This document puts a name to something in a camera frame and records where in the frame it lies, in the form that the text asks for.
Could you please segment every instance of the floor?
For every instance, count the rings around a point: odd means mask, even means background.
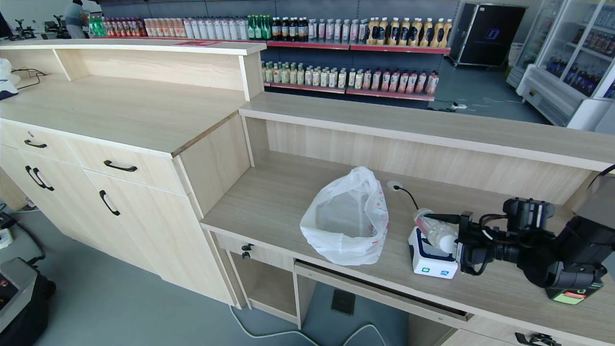
[[[440,66],[440,82],[435,95],[437,101],[430,102],[429,106],[436,110],[447,108],[455,101],[467,105],[467,109],[457,113],[550,124],[530,104],[521,103],[521,97],[506,83],[502,68],[487,70],[461,65],[455,68],[445,58]]]
[[[14,214],[47,252],[43,275],[57,284],[50,301],[50,321],[36,346],[168,346],[168,345],[311,345],[292,334],[251,339],[233,319],[229,307],[162,281],[158,276],[62,235],[40,212]],[[25,233],[0,250],[0,262],[28,260],[38,251]],[[303,332],[321,345],[341,345],[359,327],[374,323],[387,345],[405,345],[408,315],[357,297],[354,316],[330,310],[333,288],[316,287]],[[296,329],[294,324],[259,310],[236,310],[254,334]],[[371,328],[348,346],[380,345]]]

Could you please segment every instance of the black drawer handle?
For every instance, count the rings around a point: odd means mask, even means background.
[[[98,194],[100,195],[100,199],[103,200],[103,203],[105,204],[105,206],[107,206],[107,209],[109,209],[109,211],[113,215],[118,216],[119,215],[119,211],[113,211],[113,209],[111,209],[111,207],[109,207],[109,204],[107,203],[107,200],[105,200],[105,195],[107,194],[107,192],[105,192],[104,190],[100,190],[98,192]]]
[[[111,167],[111,168],[115,168],[115,169],[119,169],[120,171],[126,171],[126,172],[134,172],[137,170],[136,166],[130,166],[128,168],[123,168],[123,167],[117,167],[117,166],[113,166],[111,164],[110,160],[104,160],[103,163],[105,164],[105,166],[107,167]]]
[[[47,148],[47,144],[43,143],[43,144],[32,144],[32,141],[29,139],[26,139],[23,141],[23,143],[26,143],[27,145],[31,146],[31,147],[35,147],[35,148]]]
[[[45,184],[39,183],[36,181],[36,179],[34,178],[34,176],[32,175],[32,167],[30,166],[26,166],[26,172],[28,172],[28,175],[32,178],[32,180],[34,180],[34,182],[39,185],[42,188],[45,188]]]
[[[43,182],[41,177],[38,175],[38,173],[40,172],[38,168],[34,168],[32,170],[32,172],[34,172],[34,175],[36,175],[36,177],[41,181],[41,183],[42,183],[41,187],[44,187],[44,188],[48,189],[49,191],[54,191],[55,190],[54,187],[45,185],[45,182]]]
[[[530,341],[528,341],[528,339],[525,338],[525,335],[523,335],[522,333],[515,333],[515,337],[517,338],[517,341],[519,341],[519,344],[522,345],[529,345],[529,346],[561,346],[561,344],[558,344],[557,342],[555,342],[555,340],[553,340],[553,338],[550,335],[547,334],[541,334],[541,333],[535,333],[532,334],[530,336]]]

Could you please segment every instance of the refrigerator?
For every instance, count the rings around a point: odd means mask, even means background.
[[[615,2],[561,0],[517,94],[553,125],[594,131],[613,104]]]

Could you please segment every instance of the plastic bag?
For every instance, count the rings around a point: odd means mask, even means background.
[[[389,224],[384,193],[374,173],[357,167],[323,187],[301,219],[307,242],[334,264],[374,264]]]

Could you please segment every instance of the water bottle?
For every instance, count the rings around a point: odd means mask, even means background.
[[[415,213],[415,223],[421,233],[427,237],[429,244],[447,254],[452,254],[455,251],[457,231],[446,222],[425,217],[425,214],[433,213],[430,209],[420,208]]]

